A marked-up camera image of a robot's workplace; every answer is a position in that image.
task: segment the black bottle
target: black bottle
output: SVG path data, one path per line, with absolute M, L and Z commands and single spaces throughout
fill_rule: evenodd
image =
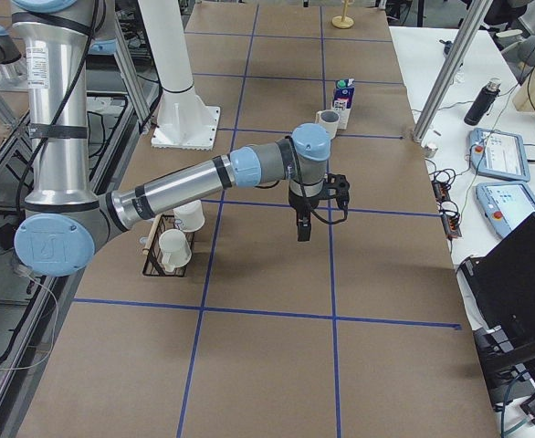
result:
M 470 126 L 477 125 L 497 98 L 501 85 L 499 78 L 492 78 L 488 84 L 480 90 L 472 107 L 465 116 L 465 123 Z

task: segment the white cup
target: white cup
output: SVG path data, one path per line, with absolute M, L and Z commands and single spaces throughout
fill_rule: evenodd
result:
M 332 109 L 325 109 L 324 111 L 317 111 L 314 123 L 318 123 L 328 133 L 330 139 L 334 139 L 339 128 L 339 113 Z
M 193 233 L 203 228 L 205 224 L 203 204 L 199 200 L 196 200 L 180 207 L 175 207 L 174 224 L 176 228 L 185 233 Z
M 193 255 L 186 236 L 180 230 L 164 231 L 158 239 L 158 246 L 163 254 L 162 264 L 166 272 L 185 266 Z

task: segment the grid line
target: grid line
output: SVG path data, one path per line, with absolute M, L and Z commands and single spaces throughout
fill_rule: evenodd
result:
M 247 49 L 246 67 L 245 67 L 245 70 L 244 70 L 243 80 L 241 81 L 241 91 L 239 93 L 239 101 L 238 101 L 238 104 L 237 104 L 237 112 L 236 112 L 236 117 L 235 117 L 235 130 L 237 129 L 237 126 L 239 124 L 239 116 L 241 114 L 241 104 L 243 102 L 243 95 L 245 93 L 245 88 L 246 88 L 246 75 L 247 75 L 247 71 L 249 69 L 249 59 L 251 58 L 251 49 L 252 49 L 252 46 L 253 46 L 253 38 L 254 38 L 254 34 L 256 32 L 258 12 L 259 12 L 259 5 L 256 6 L 256 14 L 255 14 L 254 21 L 253 21 L 253 28 L 252 28 L 252 31 L 251 31 L 251 38 L 249 38 L 249 47 Z M 229 148 L 229 151 L 232 151 L 234 146 L 235 146 L 235 133 L 233 133 L 233 135 L 231 137 L 231 146 Z M 191 385 L 191 382 L 192 382 L 192 379 L 193 379 L 194 362 L 196 360 L 196 352 L 198 350 L 198 340 L 200 339 L 201 328 L 203 326 L 203 315 L 205 313 L 206 296 L 207 296 L 209 285 L 210 285 L 210 281 L 211 281 L 211 273 L 213 271 L 213 261 L 214 261 L 214 258 L 215 258 L 216 242 L 217 242 L 217 239 L 218 239 L 218 236 L 219 236 L 219 228 L 220 228 L 220 225 L 221 225 L 221 214 L 223 213 L 223 205 L 224 205 L 224 200 L 225 200 L 225 193 L 226 193 L 226 191 L 223 191 L 221 193 L 221 200 L 219 202 L 219 209 L 218 209 L 218 212 L 217 212 L 216 223 L 215 223 L 215 232 L 213 234 L 213 243 L 211 245 L 211 254 L 209 256 L 209 263 L 208 263 L 208 266 L 207 266 L 207 269 L 206 269 L 205 287 L 203 289 L 203 296 L 201 298 L 201 306 L 200 306 L 201 308 L 200 308 L 200 310 L 198 312 L 198 320 L 196 322 L 196 330 L 194 332 L 193 348 L 192 348 L 192 351 L 191 351 L 191 360 L 190 360 L 190 364 L 189 364 L 189 367 L 188 367 L 188 374 L 186 376 L 186 383 L 184 385 L 183 403 L 182 403 L 182 407 L 181 407 L 181 411 L 180 411 L 180 418 L 179 418 L 179 422 L 178 422 L 178 427 L 176 429 L 176 438 L 182 438 L 182 435 L 183 435 L 184 418 L 186 416 L 186 408 L 187 408 L 187 405 L 188 405 L 188 396 L 189 396 L 189 393 L 190 393 L 190 385 Z
M 219 128 L 218 130 L 231 130 L 235 133 L 238 132 L 260 132 L 264 134 L 280 134 L 289 135 L 289 131 L 285 130 L 251 130 L 251 129 L 238 129 L 238 128 Z M 376 135 L 376 134 L 337 134 L 337 137 L 347 137 L 355 139 L 381 139 L 381 140 L 403 140 L 402 135 Z
M 328 108 L 326 96 L 326 55 L 324 49 L 324 25 L 322 17 L 322 6 L 320 12 L 320 62 L 322 66 L 322 108 Z M 326 164 L 326 172 L 330 172 L 330 162 Z M 330 209 L 330 199 L 327 200 L 328 220 L 332 221 L 332 210 Z M 337 298 L 334 276 L 334 235 L 332 225 L 328 225 L 329 232 L 329 268 L 330 268 L 330 309 L 332 311 L 332 359 L 334 369 L 334 406 L 336 416 L 337 438 L 342 438 L 342 417 L 341 417 L 341 376 L 339 370 L 339 336 L 337 330 Z
M 364 317 L 347 317 L 343 315 L 319 315 L 312 313 L 301 312 L 284 312 L 277 310 L 257 310 L 253 308 L 217 308 L 217 307 L 200 307 L 189 306 L 185 304 L 172 303 L 153 303 L 149 301 L 126 301 L 120 299 L 104 299 L 104 298 L 74 298 L 74 302 L 80 304 L 96 304 L 104 306 L 125 306 L 131 308 L 169 308 L 173 310 L 191 310 L 204 311 L 211 313 L 230 313 L 237 315 L 255 315 L 261 317 L 278 317 L 278 318 L 303 318 L 303 319 L 324 319 L 328 321 L 344 321 L 356 322 L 362 324 L 389 324 L 397 326 L 411 326 L 411 327 L 429 327 L 439 329 L 453 329 L 461 330 L 462 325 L 456 322 L 438 322 L 438 321 L 415 321 L 411 319 L 390 319 L 390 318 L 364 318 Z
M 229 32 L 195 32 L 189 30 L 185 32 L 187 35 L 209 35 L 216 37 L 250 37 L 249 34 L 236 34 Z M 376 38 L 337 38 L 321 36 L 285 36 L 285 35 L 254 35 L 254 37 L 261 38 L 278 38 L 278 39 L 313 39 L 317 41 L 357 41 L 362 43 L 393 43 L 391 39 L 376 39 Z
M 204 203 L 221 203 L 216 199 L 202 199 Z M 224 204 L 230 205 L 245 205 L 250 207 L 277 207 L 277 208 L 289 208 L 286 203 L 258 203 L 252 201 L 223 201 Z M 317 207 L 317 210 L 322 211 L 337 211 L 337 208 L 331 207 L 330 204 L 326 207 Z M 440 217 L 439 213 L 422 213 L 422 212 L 397 212 L 392 210 L 370 210 L 365 208 L 350 208 L 349 213 L 362 213 L 362 214 L 392 214 L 397 216 L 420 216 L 420 217 Z
M 250 79 L 279 79 L 279 80 L 311 80 L 315 82 L 321 82 L 321 78 L 289 78 L 285 76 L 253 76 L 253 75 L 236 75 L 234 73 L 208 73 L 208 72 L 198 72 L 193 73 L 193 76 L 212 76 L 219 78 L 250 78 Z M 335 82 L 333 79 L 326 79 L 327 82 Z M 371 85 L 401 85 L 403 82 L 390 82 L 385 80 L 354 80 L 355 84 L 371 84 Z

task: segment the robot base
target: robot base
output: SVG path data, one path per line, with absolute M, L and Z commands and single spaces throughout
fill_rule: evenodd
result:
M 164 101 L 158 114 L 158 128 L 152 137 L 154 148 L 180 148 L 209 151 L 213 149 L 221 109 L 207 107 L 201 98 L 194 96 L 194 110 L 181 102 Z

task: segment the label sticker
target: label sticker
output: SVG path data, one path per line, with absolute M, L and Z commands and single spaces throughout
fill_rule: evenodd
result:
M 27 47 L 26 63 L 28 66 L 28 88 L 48 89 L 48 50 L 46 47 Z

